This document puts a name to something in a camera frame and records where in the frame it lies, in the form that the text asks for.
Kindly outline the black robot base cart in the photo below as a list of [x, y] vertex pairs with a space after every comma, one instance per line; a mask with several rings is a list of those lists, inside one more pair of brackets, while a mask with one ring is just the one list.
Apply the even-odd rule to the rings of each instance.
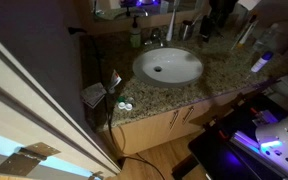
[[255, 93], [243, 95], [230, 111], [188, 144], [190, 155], [173, 168], [173, 178], [182, 180], [201, 165], [208, 180], [288, 180], [288, 172], [261, 153], [255, 135], [258, 127], [278, 123], [288, 113]]

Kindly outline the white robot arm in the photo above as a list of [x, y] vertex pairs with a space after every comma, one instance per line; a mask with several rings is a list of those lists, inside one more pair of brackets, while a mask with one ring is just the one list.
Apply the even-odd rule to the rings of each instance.
[[255, 131], [261, 153], [288, 172], [288, 117]]

